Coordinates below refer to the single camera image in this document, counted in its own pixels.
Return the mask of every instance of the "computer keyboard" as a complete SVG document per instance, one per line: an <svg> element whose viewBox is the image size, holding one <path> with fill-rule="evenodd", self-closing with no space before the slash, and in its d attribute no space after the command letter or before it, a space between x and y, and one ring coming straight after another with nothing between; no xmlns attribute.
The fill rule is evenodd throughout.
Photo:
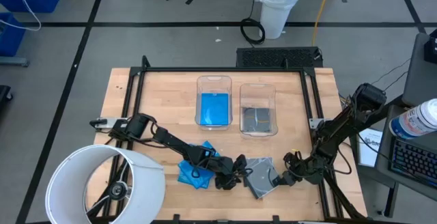
<svg viewBox="0 0 437 224"><path fill-rule="evenodd" d="M389 169L437 188L437 154L395 139Z"/></svg>

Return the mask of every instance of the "white bucket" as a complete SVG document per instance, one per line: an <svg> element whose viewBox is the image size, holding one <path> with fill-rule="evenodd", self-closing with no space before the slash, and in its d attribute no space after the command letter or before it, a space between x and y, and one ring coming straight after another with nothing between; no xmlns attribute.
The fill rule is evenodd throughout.
<svg viewBox="0 0 437 224"><path fill-rule="evenodd" d="M164 201L163 166L138 152L90 145L69 155L48 183L46 212L51 223L91 223L84 205L88 179L99 165L117 154L127 160L131 169L132 192L126 207L112 224L147 224L154 220Z"/></svg>
<svg viewBox="0 0 437 224"><path fill-rule="evenodd" d="M298 0L259 1L262 2L261 25L266 30L266 39L277 39L281 36L290 10Z"/></svg>

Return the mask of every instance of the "desk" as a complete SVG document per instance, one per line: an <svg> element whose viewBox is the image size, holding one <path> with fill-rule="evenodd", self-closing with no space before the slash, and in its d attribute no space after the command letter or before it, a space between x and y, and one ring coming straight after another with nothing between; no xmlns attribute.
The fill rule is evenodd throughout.
<svg viewBox="0 0 437 224"><path fill-rule="evenodd" d="M107 94L102 108L102 117L119 117L122 112L129 69L112 69ZM203 131L196 125L196 80L203 75L227 75L232 78L232 105L234 120L227 131ZM326 117L335 117L340 111L340 101L333 70L316 69L320 100ZM239 131L239 97L243 83L267 83L276 87L276 110L278 133L269 140L243 139ZM129 107L132 113L133 103ZM303 157L311 151L311 138L307 123L305 103L299 73L295 72L146 72L139 112L154 116L159 125L187 143L200 145L208 140L220 154L236 158L245 154L247 158L271 156L279 173L285 170L283 156L292 149L299 149ZM143 137L149 137L148 131ZM94 143L108 140L105 134L97 134ZM156 149L134 144L134 150L147 154L165 168L166 193L158 220L171 220L180 214L182 220L271 221L273 215L288 220L323 220L318 186L306 181L293 187L279 186L262 199L256 200L243 184L231 191L215 189L195 190L192 186L177 181L178 163L182 160L172 150ZM337 174L337 181L346 197L356 209L367 216L361 186L351 149L341 145L341 150L351 162L352 174ZM91 206L107 186L111 161L99 167L91 177L87 190L87 205ZM348 168L339 156L335 168ZM334 205L329 202L331 216Z"/></svg>

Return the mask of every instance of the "yellow cable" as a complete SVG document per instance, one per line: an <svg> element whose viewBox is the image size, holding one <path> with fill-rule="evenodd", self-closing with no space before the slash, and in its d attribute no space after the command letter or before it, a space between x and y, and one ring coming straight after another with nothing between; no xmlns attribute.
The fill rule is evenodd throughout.
<svg viewBox="0 0 437 224"><path fill-rule="evenodd" d="M322 1L322 4L320 6L320 10L319 10L319 14L317 15L317 20L315 21L315 24L314 24L313 41L311 42L311 46L314 46L314 44L315 44L315 37L317 35L317 25L319 24L320 17L322 16L323 8L325 7L325 2L326 2L326 0Z"/></svg>

